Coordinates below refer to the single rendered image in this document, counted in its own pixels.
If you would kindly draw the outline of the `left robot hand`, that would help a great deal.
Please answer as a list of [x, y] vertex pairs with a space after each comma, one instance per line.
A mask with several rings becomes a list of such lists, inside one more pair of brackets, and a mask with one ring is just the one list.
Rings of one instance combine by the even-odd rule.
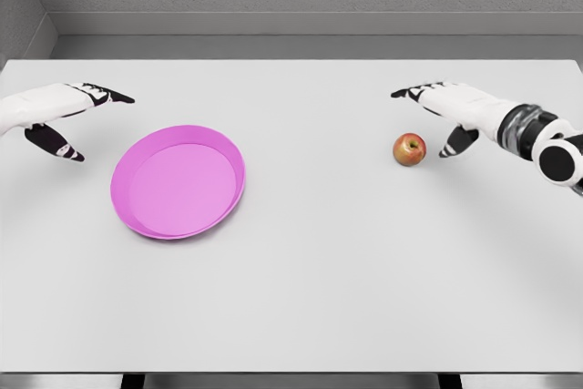
[[81, 114], [109, 102], [135, 102], [132, 97], [88, 82], [58, 83], [18, 94], [26, 103], [31, 122], [30, 127], [22, 128], [26, 139], [55, 157], [76, 162], [84, 161], [85, 157], [48, 123]]

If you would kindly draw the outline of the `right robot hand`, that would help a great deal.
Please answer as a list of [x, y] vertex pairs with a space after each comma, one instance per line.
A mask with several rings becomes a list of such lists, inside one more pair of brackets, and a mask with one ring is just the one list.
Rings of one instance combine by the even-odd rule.
[[466, 151], [481, 134], [496, 140], [493, 113], [496, 99], [477, 88], [445, 82], [402, 88], [392, 98], [410, 98], [426, 111], [455, 122], [455, 128], [439, 152], [440, 158]]

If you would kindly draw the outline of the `red yellow apple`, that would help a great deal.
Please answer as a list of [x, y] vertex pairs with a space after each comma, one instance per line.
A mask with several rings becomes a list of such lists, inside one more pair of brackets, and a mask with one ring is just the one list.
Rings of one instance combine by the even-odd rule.
[[394, 159], [406, 167], [415, 166], [422, 162], [426, 151], [424, 140], [415, 133], [404, 133], [393, 144]]

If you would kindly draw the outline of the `pink round plate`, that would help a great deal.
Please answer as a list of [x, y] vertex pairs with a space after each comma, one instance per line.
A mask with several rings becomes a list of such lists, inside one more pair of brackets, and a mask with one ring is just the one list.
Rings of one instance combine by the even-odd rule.
[[211, 128], [182, 125], [148, 134], [119, 160], [110, 198], [119, 219], [153, 239], [200, 234], [224, 220], [244, 191], [239, 148]]

